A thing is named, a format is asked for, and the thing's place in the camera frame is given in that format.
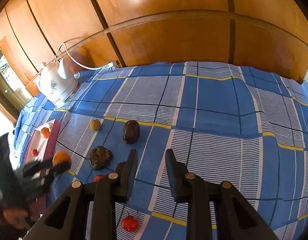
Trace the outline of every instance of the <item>blue checkered tablecloth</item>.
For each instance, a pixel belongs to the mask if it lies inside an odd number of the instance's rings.
[[[54,110],[39,94],[17,122],[20,162],[37,126],[52,119],[61,122],[55,152],[68,152],[72,167],[55,179],[48,204],[72,181],[88,183],[112,172],[136,148],[133,195],[126,205],[116,205],[118,239],[185,239],[187,205],[173,201],[165,168],[165,150],[172,148],[177,160],[203,179],[231,181],[279,239],[299,236],[308,222],[306,82],[299,85],[275,73],[218,62],[158,62],[80,74],[80,88],[64,107]],[[98,132],[89,128],[93,119],[102,122]],[[122,139],[130,119],[140,123],[134,145]],[[98,145],[111,150],[113,159],[107,168],[93,171],[88,154]],[[119,225],[127,212],[139,220],[135,233]]]

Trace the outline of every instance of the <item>orange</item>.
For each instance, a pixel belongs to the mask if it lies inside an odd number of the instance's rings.
[[[50,135],[49,129],[47,127],[44,127],[43,129],[41,129],[40,135],[42,136],[42,138],[48,139]]]
[[[62,162],[71,162],[71,156],[67,152],[58,151],[53,157],[53,166]]]

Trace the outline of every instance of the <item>cherry tomato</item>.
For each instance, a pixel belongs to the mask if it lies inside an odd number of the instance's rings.
[[[103,177],[104,177],[104,175],[102,175],[102,174],[97,175],[97,176],[94,178],[94,182],[99,181],[99,180],[102,179]]]
[[[38,151],[36,149],[33,149],[31,151],[31,154],[34,156],[34,157],[37,157],[38,156]]]
[[[127,232],[135,232],[138,229],[138,220],[128,215],[121,221],[121,226]]]

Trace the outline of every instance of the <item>power cord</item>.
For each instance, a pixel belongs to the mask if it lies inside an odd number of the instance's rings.
[[[97,69],[103,68],[103,67],[98,67],[98,68],[86,67],[85,65],[82,65],[81,63],[77,62],[77,61],[69,54],[69,52],[68,52],[68,50],[67,50],[67,47],[66,47],[66,44],[65,44],[65,43],[61,43],[61,44],[59,45],[59,47],[58,47],[58,49],[57,49],[57,52],[56,52],[56,55],[55,55],[54,63],[56,63],[56,58],[57,58],[58,51],[60,50],[61,46],[63,46],[63,45],[64,45],[64,47],[65,47],[65,51],[66,51],[66,53],[68,54],[68,56],[69,56],[69,57],[72,59],[72,61],[75,62],[77,65],[79,65],[79,66],[81,66],[81,67],[83,67],[83,68],[89,69],[89,70],[97,70]]]

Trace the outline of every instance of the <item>orange fruit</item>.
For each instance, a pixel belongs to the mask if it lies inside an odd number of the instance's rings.
[[[99,120],[95,119],[95,120],[90,122],[89,126],[93,131],[97,132],[100,129],[100,127],[102,126],[102,124]]]
[[[71,162],[71,156],[67,152],[58,151],[55,153],[53,157],[53,166],[55,167],[57,164],[62,162]]]
[[[40,135],[42,136],[42,138],[48,139],[50,135],[49,129],[47,127],[44,127],[43,129],[41,129]]]

